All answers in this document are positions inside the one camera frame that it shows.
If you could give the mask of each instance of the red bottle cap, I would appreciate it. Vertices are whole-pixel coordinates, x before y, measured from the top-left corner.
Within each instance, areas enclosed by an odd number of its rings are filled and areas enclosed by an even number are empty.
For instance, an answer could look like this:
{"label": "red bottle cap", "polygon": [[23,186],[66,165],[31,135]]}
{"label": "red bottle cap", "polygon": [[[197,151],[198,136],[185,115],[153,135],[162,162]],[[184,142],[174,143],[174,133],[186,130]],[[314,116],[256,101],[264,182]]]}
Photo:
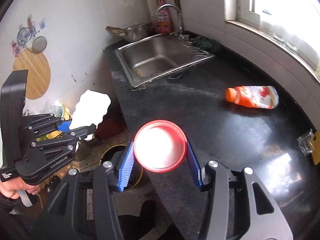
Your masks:
{"label": "red bottle cap", "polygon": [[234,88],[227,88],[226,90],[226,101],[234,102],[237,98],[237,91]]}
{"label": "red bottle cap", "polygon": [[168,172],[177,168],[187,152],[187,138],[180,127],[166,120],[145,124],[134,138],[137,161],[149,171]]}

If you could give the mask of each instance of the green cloth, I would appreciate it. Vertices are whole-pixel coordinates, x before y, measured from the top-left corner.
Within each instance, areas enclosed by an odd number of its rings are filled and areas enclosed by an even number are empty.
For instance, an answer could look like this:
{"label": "green cloth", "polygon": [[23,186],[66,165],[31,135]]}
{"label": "green cloth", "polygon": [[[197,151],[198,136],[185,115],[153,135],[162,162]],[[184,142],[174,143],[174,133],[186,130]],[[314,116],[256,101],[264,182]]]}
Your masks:
{"label": "green cloth", "polygon": [[198,47],[201,50],[216,54],[221,50],[219,43],[215,40],[209,40],[203,36],[197,36],[196,38],[190,39],[192,45]]}

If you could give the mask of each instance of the red bottle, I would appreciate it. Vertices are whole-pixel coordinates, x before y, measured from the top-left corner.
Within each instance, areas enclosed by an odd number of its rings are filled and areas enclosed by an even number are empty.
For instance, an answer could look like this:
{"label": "red bottle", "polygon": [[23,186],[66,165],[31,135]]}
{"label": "red bottle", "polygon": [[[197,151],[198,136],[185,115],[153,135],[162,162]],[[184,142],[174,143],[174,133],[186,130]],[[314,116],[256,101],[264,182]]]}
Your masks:
{"label": "red bottle", "polygon": [[[164,5],[165,0],[160,0],[160,5]],[[158,33],[173,32],[173,23],[170,12],[167,8],[163,8],[158,12]]]}

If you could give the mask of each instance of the faucet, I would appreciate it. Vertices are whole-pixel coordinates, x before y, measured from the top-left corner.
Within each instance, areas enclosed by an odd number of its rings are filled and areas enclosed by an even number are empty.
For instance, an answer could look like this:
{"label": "faucet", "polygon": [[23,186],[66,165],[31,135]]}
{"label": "faucet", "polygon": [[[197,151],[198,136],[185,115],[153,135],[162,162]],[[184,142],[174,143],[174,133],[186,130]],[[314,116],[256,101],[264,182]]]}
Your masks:
{"label": "faucet", "polygon": [[173,5],[173,4],[170,4],[170,3],[161,5],[161,6],[159,6],[159,7],[156,9],[153,17],[157,17],[159,11],[160,11],[162,8],[164,8],[164,7],[172,7],[172,8],[175,8],[175,9],[177,10],[177,12],[178,12],[178,24],[179,24],[179,38],[180,38],[180,39],[185,39],[185,38],[187,38],[187,37],[185,37],[186,35],[184,35],[184,31],[183,31],[182,13],[181,13],[181,10],[180,10],[177,6],[175,6],[175,5]]}

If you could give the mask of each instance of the bottle label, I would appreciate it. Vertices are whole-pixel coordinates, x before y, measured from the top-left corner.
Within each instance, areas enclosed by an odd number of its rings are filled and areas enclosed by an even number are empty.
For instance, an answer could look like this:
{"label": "bottle label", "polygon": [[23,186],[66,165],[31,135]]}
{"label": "bottle label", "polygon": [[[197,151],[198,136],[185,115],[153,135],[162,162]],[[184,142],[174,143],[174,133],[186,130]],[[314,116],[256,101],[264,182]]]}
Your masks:
{"label": "bottle label", "polygon": [[168,11],[165,9],[158,12],[158,32],[159,33],[171,32],[171,22],[169,19]]}
{"label": "bottle label", "polygon": [[272,86],[246,86],[246,92],[259,108],[273,109],[279,104],[278,93]]}

